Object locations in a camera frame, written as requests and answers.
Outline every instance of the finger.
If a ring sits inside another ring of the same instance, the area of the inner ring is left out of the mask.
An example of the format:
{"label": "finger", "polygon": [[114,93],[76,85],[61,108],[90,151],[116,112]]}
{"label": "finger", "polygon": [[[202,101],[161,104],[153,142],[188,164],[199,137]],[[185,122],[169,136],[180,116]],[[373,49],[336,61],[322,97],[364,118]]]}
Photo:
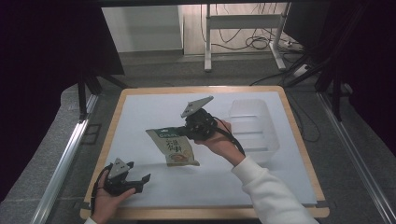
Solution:
{"label": "finger", "polygon": [[136,189],[128,189],[127,191],[123,192],[120,196],[117,197],[118,203],[121,203],[125,199],[131,197],[136,192]]}
{"label": "finger", "polygon": [[108,174],[108,170],[105,170],[102,175],[100,176],[99,182],[98,182],[98,188],[102,188],[105,185],[105,180]]}

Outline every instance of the white sleeve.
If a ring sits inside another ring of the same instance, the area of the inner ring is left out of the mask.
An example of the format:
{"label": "white sleeve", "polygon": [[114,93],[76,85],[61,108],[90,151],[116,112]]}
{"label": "white sleeve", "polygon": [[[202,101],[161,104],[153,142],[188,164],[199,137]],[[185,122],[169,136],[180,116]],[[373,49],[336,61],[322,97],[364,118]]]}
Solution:
{"label": "white sleeve", "polygon": [[235,166],[232,172],[242,181],[242,190],[250,196],[262,223],[317,223],[279,178],[250,157]]}
{"label": "white sleeve", "polygon": [[93,221],[92,218],[88,217],[84,224],[96,224],[96,222]]}

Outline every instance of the table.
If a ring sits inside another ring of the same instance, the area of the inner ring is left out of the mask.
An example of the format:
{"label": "table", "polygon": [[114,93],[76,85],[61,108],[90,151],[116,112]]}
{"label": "table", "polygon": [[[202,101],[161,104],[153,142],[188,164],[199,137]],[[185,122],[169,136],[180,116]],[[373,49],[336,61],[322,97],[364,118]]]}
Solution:
{"label": "table", "polygon": [[[96,163],[95,170],[92,174],[91,184],[87,190],[84,203],[89,203],[91,200],[91,192],[96,177],[99,175],[105,166],[106,158],[109,153],[115,131],[117,129],[122,107],[128,95],[135,94],[168,94],[168,93],[220,93],[220,92],[263,92],[263,91],[277,91],[285,108],[285,112],[293,132],[293,136],[298,145],[300,154],[303,159],[305,169],[307,170],[312,187],[316,194],[318,204],[315,206],[307,206],[306,208],[313,217],[326,217],[330,210],[326,205],[325,197],[320,188],[315,170],[312,166],[311,160],[307,154],[302,137],[300,136],[296,121],[292,115],[290,105],[286,98],[286,94],[282,88],[278,86],[261,86],[261,87],[179,87],[179,88],[144,88],[144,89],[127,89],[124,90],[120,96],[115,113],[113,115],[110,127],[108,129],[102,152]],[[80,210],[80,216],[87,218],[91,211],[87,208]],[[245,219],[257,218],[252,207],[208,207],[208,208],[119,208],[115,218],[120,219]]]}

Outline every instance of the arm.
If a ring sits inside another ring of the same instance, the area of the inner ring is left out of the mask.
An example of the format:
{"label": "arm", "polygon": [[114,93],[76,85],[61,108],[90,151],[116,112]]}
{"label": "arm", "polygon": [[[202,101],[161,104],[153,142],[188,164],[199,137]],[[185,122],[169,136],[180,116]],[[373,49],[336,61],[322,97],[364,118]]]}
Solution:
{"label": "arm", "polygon": [[104,171],[98,183],[95,200],[95,211],[85,224],[104,224],[114,215],[119,204],[134,194],[134,189],[123,192],[120,196],[113,197],[103,189],[108,171]]}
{"label": "arm", "polygon": [[[231,124],[227,122],[224,125],[219,122],[219,127],[231,130]],[[242,189],[250,196],[262,223],[317,223],[280,179],[271,175],[268,169],[261,168],[250,157],[245,158],[221,134],[215,133],[212,138],[195,143],[207,146],[234,166],[232,172],[242,181]]]}

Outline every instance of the gray carpet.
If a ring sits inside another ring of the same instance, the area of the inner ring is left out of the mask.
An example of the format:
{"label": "gray carpet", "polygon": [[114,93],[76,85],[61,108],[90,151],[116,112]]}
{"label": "gray carpet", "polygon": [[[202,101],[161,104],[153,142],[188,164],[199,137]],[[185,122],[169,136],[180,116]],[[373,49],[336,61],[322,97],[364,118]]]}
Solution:
{"label": "gray carpet", "polygon": [[[203,57],[144,56],[121,54],[125,76],[115,76],[132,87],[249,85],[277,73],[272,55],[217,56],[212,73],[204,71]],[[276,85],[281,77],[273,77],[260,85]],[[311,161],[316,170],[331,213],[321,223],[383,223],[366,188],[348,157],[339,136],[330,123],[316,93],[311,77],[287,95],[299,124]],[[100,79],[104,88],[99,96],[90,125],[100,127],[97,136],[87,131],[53,209],[48,223],[83,223],[79,217],[86,189],[99,156],[106,130],[121,89]],[[64,92],[62,107],[46,138],[37,150],[21,178],[0,205],[0,223],[28,223],[44,192],[51,174],[78,122],[77,90]],[[396,161],[382,141],[364,123],[347,101],[342,100],[341,112],[352,139],[367,162],[375,179],[391,202],[396,202]],[[133,223],[111,221],[110,223]],[[237,222],[214,221],[138,221],[138,223],[258,223],[257,220]]]}

